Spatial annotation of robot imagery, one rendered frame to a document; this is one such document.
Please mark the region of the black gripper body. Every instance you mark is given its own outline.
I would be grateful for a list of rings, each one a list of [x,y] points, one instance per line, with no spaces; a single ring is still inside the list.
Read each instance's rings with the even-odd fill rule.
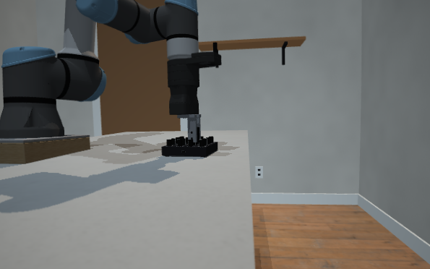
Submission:
[[[199,68],[221,65],[217,43],[213,43],[213,51],[199,52],[198,40],[172,38],[167,40],[167,58],[168,87],[171,91],[169,114],[199,114]]]

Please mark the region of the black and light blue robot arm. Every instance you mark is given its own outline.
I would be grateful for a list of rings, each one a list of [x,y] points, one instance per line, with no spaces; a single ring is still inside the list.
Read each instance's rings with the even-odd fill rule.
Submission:
[[[135,0],[66,0],[64,48],[57,58],[44,47],[3,52],[0,138],[64,136],[56,99],[83,102],[102,95],[106,74],[95,55],[96,22],[123,32],[134,44],[147,44],[198,40],[198,15],[197,0],[165,0],[153,9]]]

